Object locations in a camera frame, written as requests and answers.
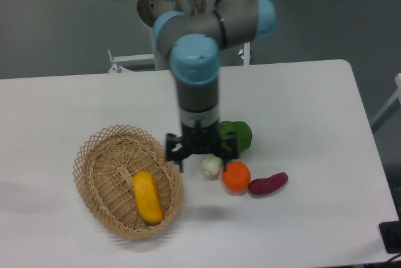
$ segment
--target white table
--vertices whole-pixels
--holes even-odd
[[[227,194],[202,156],[185,163],[168,232],[115,237],[85,208],[73,162],[90,135],[130,124],[179,132],[168,71],[0,81],[0,267],[321,267],[387,260],[378,224],[397,220],[345,61],[223,68],[221,118],[254,132],[252,178],[286,172],[272,196]]]

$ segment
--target white bar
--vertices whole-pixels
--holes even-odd
[[[244,44],[244,66],[249,66],[251,62],[251,43]]]

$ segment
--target black object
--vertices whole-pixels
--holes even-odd
[[[378,225],[384,247],[389,254],[401,253],[401,222],[383,222]]]
[[[239,158],[236,133],[232,131],[221,137],[218,121],[207,127],[201,127],[200,121],[197,121],[195,128],[181,126],[182,136],[168,133],[165,144],[166,160],[173,160],[180,166],[181,172],[182,161],[191,154],[214,154],[223,160],[224,171],[228,161]]]

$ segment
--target orange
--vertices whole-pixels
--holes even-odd
[[[233,192],[244,191],[251,182],[251,172],[240,161],[229,163],[221,176],[226,187]]]

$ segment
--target black cable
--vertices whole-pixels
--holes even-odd
[[[392,258],[388,259],[388,261],[386,263],[391,263],[393,260],[398,259],[399,257],[401,257],[401,254],[397,254],[395,256],[393,256]]]

